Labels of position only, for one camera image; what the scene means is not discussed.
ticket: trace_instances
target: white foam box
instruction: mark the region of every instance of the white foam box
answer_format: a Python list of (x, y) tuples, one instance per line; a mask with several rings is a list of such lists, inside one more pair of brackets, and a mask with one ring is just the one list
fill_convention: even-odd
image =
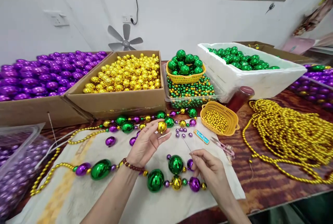
[[(279, 66), (280, 69), (240, 70), (233, 65), (227, 65), (221, 57), (207, 49), (218, 50), (232, 48), (233, 46), (236, 46), (245, 56), (258, 55), (261, 60), (269, 63), (270, 66)], [(198, 44), (197, 55), (206, 69), (209, 70), (210, 76), (213, 76), (226, 92), (223, 100), (219, 99), (222, 103), (227, 103), (240, 86), (248, 86), (254, 90), (253, 100), (274, 97), (307, 71), (302, 65), (239, 43), (200, 43)]]

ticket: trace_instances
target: human hand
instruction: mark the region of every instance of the human hand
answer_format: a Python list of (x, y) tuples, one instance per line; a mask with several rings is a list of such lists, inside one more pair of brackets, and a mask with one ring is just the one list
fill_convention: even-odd
[(137, 137), (131, 151), (127, 156), (127, 161), (138, 167), (144, 167), (153, 154), (156, 152), (159, 145), (170, 138), (170, 129), (166, 129), (163, 134), (156, 133), (159, 122), (164, 121), (164, 119), (157, 119), (152, 121), (141, 130), (139, 136)]
[(225, 209), (231, 200), (236, 199), (230, 189), (221, 160), (205, 149), (194, 150), (192, 153), (190, 155), (193, 159), (194, 177), (201, 175), (216, 202)]

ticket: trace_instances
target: wooden table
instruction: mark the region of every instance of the wooden table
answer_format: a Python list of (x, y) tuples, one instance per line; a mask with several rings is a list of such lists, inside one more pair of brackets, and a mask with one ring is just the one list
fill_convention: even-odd
[[(272, 98), (279, 105), (298, 110), (303, 113), (318, 113), (322, 119), (333, 122), (333, 114), (324, 111), (318, 105), (310, 103), (305, 99), (295, 95), (293, 92), (284, 90), (282, 93)], [(167, 105), (167, 111), (171, 111), (171, 105)], [(246, 200), (240, 200), (240, 204), (246, 214), (251, 214), (256, 211), (261, 211), (277, 205), (286, 204), (295, 200), (305, 197), (310, 197), (315, 194), (328, 192), (333, 189), (333, 185), (312, 185), (297, 182), (289, 179), (281, 174), (277, 169), (273, 168), (270, 164), (264, 163), (259, 159), (252, 159), (253, 163), (253, 178), (252, 171), (249, 166), (249, 159), (251, 152), (244, 144), (241, 137), (241, 130), (245, 127), (252, 115), (252, 110), (248, 105), (244, 105), (237, 113), (239, 117), (240, 130), (236, 131), (235, 135), (230, 137), (219, 137), (224, 144), (233, 146), (235, 151), (235, 160), (233, 160), (233, 168), (237, 177), (245, 191)], [(187, 119), (187, 115), (177, 115), (176, 120)], [(94, 122), (93, 124), (81, 124), (70, 127), (63, 127), (55, 129), (56, 138), (60, 138), (72, 130), (98, 126), (103, 123), (103, 120)], [(42, 135), (53, 138), (51, 130), (43, 130)], [(262, 139), (259, 137), (257, 131), (250, 127), (246, 132), (246, 138), (252, 147), (260, 154), (267, 154), (266, 148), (263, 145)], [(325, 175), (333, 170), (333, 163), (327, 168), (319, 169), (321, 175)], [(304, 176), (298, 167), (282, 166), (295, 176)], [(15, 210), (14, 215), (19, 213), (24, 205), (27, 203), (29, 196), (24, 198), (18, 208)], [(202, 212), (196, 213), (181, 223), (221, 223), (226, 221), (225, 216), (218, 207), (213, 207)]]

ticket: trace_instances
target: yellow plastic basket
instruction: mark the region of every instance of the yellow plastic basket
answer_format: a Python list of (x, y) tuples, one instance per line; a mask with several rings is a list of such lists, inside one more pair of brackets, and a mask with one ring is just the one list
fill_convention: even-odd
[(195, 75), (190, 75), (190, 76), (175, 76), (175, 75), (171, 75), (171, 72), (170, 72), (170, 70), (168, 68), (169, 62), (167, 62), (167, 64), (166, 64), (166, 72), (167, 72), (168, 76), (170, 77), (171, 81), (173, 83), (175, 83), (175, 84), (196, 83), (197, 81), (200, 80), (200, 78), (202, 77), (202, 75), (206, 72), (205, 66), (202, 65), (203, 71), (200, 74), (195, 74)]
[[(206, 115), (207, 110), (214, 110), (225, 117), (228, 125), (223, 133), (204, 120), (203, 117)], [(207, 104), (202, 105), (200, 117), (202, 124), (217, 135), (232, 136), (235, 131), (239, 129), (238, 116), (236, 115), (236, 113), (223, 106), (222, 104), (219, 104), (218, 102), (210, 101)]]

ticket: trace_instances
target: white wall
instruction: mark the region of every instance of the white wall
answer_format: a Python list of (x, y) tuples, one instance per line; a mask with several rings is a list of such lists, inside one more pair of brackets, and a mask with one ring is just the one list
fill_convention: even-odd
[[(138, 49), (159, 49), (170, 59), (178, 49), (195, 52), (201, 42), (263, 41), (282, 45), (303, 14), (320, 0), (138, 0), (139, 22), (130, 39)], [(0, 64), (54, 51), (108, 50), (111, 24), (122, 34), (121, 16), (136, 14), (135, 0), (0, 0)], [(43, 10), (60, 10), (69, 27), (52, 26)]]

